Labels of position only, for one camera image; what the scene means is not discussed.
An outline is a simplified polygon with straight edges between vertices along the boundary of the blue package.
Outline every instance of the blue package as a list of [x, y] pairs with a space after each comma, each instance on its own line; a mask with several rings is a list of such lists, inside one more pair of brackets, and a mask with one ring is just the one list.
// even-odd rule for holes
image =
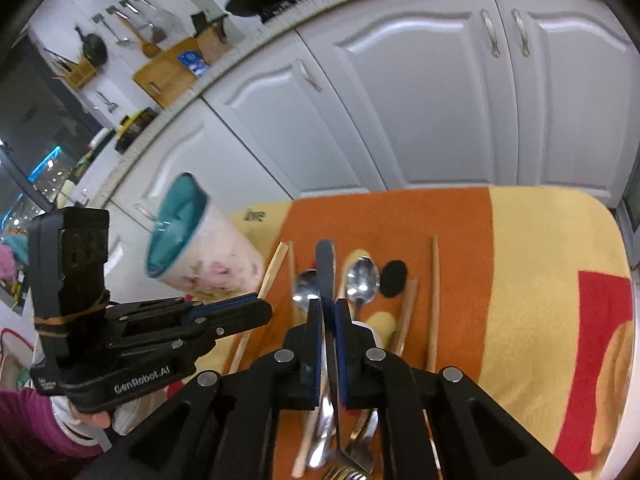
[[178, 60], [191, 70], [196, 77], [202, 77], [209, 69], [209, 65], [200, 57], [195, 50], [185, 50], [182, 54], [178, 54]]

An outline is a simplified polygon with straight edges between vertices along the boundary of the silver screw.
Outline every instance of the silver screw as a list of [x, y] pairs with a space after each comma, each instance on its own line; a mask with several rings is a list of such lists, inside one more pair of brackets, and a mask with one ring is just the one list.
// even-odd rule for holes
[[213, 386], [218, 382], [218, 376], [214, 372], [203, 372], [198, 376], [200, 386]]
[[386, 357], [386, 352], [382, 348], [369, 348], [365, 355], [370, 361], [382, 361]]
[[276, 361], [279, 363], [288, 363], [295, 357], [295, 354], [288, 348], [281, 348], [273, 355], [273, 357], [275, 357]]
[[456, 367], [450, 366], [445, 368], [442, 372], [442, 376], [450, 383], [457, 383], [462, 380], [462, 372]]

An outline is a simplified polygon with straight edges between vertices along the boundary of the white cabinet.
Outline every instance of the white cabinet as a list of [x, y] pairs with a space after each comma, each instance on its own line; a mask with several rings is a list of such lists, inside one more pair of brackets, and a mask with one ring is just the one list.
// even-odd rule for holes
[[151, 234], [112, 203], [109, 211], [109, 258], [104, 266], [104, 282], [111, 299], [129, 301], [175, 298], [183, 292], [146, 275], [146, 245]]
[[118, 186], [112, 201], [147, 229], [166, 192], [191, 173], [223, 213], [289, 200], [284, 190], [201, 99], [177, 116]]
[[298, 31], [387, 187], [516, 184], [513, 72], [494, 0], [357, 0]]
[[615, 207], [640, 142], [638, 52], [601, 0], [496, 1], [515, 76], [518, 184], [577, 187]]
[[244, 60], [204, 99], [293, 198], [385, 189], [331, 83], [294, 31]]

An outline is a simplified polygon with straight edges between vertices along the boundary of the person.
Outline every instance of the person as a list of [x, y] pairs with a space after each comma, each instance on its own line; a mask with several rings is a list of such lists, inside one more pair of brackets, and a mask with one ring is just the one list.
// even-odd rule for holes
[[66, 397], [45, 397], [32, 388], [0, 390], [0, 477], [70, 480], [102, 453], [97, 430], [129, 433], [166, 400], [158, 390], [107, 412], [79, 413]]

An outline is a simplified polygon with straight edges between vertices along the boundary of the cabinet handle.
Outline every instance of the cabinet handle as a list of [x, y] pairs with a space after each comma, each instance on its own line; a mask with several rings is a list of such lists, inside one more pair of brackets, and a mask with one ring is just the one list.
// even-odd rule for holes
[[491, 18], [489, 17], [489, 11], [486, 9], [480, 9], [480, 16], [484, 20], [484, 24], [486, 25], [486, 30], [489, 32], [489, 39], [491, 40], [491, 53], [494, 57], [500, 57], [500, 49], [498, 48], [498, 38], [495, 35], [494, 24], [491, 22]]
[[311, 76], [311, 74], [309, 73], [309, 70], [306, 69], [306, 65], [305, 62], [302, 61], [300, 58], [298, 58], [298, 65], [300, 67], [300, 72], [302, 72], [302, 77], [306, 79], [306, 81], [313, 87], [316, 89], [316, 91], [321, 92], [322, 91], [322, 87], [316, 83], [316, 81], [313, 79], [313, 77]]
[[511, 13], [513, 14], [513, 18], [518, 24], [518, 28], [520, 29], [520, 39], [522, 40], [522, 55], [524, 57], [529, 57], [531, 55], [531, 51], [529, 50], [529, 35], [527, 34], [527, 29], [524, 28], [524, 22], [520, 17], [518, 9], [513, 9]]
[[134, 204], [133, 207], [140, 211], [144, 216], [149, 218], [149, 220], [151, 220], [152, 222], [158, 221], [158, 217], [155, 216], [151, 211], [149, 211], [149, 209], [142, 207], [140, 204]]

